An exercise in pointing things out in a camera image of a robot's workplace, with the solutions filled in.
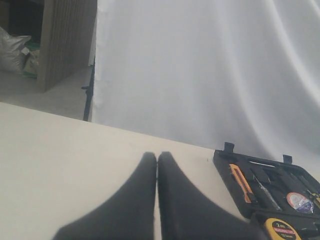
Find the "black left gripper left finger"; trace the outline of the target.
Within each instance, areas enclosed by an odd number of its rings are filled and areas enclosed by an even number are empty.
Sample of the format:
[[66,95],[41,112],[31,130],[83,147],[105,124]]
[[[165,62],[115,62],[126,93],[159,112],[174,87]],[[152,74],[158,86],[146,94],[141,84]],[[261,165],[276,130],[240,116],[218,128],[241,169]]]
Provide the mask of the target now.
[[102,205],[61,227],[55,240],[152,240],[157,159],[145,152],[128,180]]

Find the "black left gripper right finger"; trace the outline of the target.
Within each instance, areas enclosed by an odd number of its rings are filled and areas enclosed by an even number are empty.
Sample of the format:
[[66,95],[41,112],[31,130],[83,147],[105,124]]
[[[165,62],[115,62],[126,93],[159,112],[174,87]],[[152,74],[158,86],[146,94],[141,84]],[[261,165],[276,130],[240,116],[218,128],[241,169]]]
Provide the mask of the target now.
[[158,202],[164,240],[266,240],[265,233],[207,198],[173,155],[158,157]]

